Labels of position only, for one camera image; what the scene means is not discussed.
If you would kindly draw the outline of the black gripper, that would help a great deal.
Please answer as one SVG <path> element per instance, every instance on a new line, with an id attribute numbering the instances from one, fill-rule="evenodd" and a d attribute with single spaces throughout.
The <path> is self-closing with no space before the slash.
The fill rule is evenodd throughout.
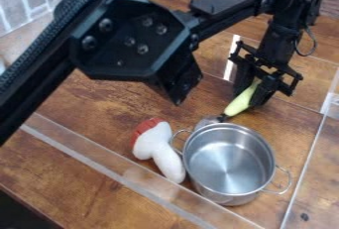
<path id="1" fill-rule="evenodd" d="M 243 41 L 236 42 L 236 50 L 230 56 L 238 66 L 235 95 L 243 93 L 256 77 L 262 80 L 254 91 L 251 107 L 262 106 L 276 91 L 290 96 L 303 79 L 302 74 L 288 66 L 300 35 L 298 29 L 290 29 L 271 21 L 256 49 Z"/>

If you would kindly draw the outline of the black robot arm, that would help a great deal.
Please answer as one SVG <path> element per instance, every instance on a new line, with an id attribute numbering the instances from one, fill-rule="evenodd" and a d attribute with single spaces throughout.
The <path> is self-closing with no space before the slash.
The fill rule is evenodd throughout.
<path id="1" fill-rule="evenodd" d="M 322 0 L 191 0 L 174 11 L 150 0 L 63 0 L 53 20 L 0 74 L 0 146 L 75 70 L 88 78 L 140 81 L 182 103 L 203 78 L 200 43 L 251 16 L 271 15 L 258 47 L 239 43 L 235 91 L 260 106 L 290 95 L 303 76 L 288 65 Z"/>

